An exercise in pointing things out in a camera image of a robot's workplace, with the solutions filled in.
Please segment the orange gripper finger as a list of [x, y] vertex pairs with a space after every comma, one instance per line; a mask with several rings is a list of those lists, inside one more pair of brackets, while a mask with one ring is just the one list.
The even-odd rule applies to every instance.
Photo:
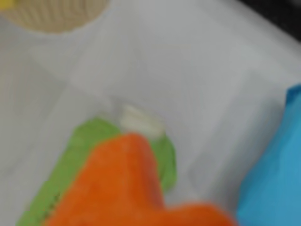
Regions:
[[147, 140], [125, 134], [98, 145], [47, 226], [233, 226], [208, 204], [166, 208]]

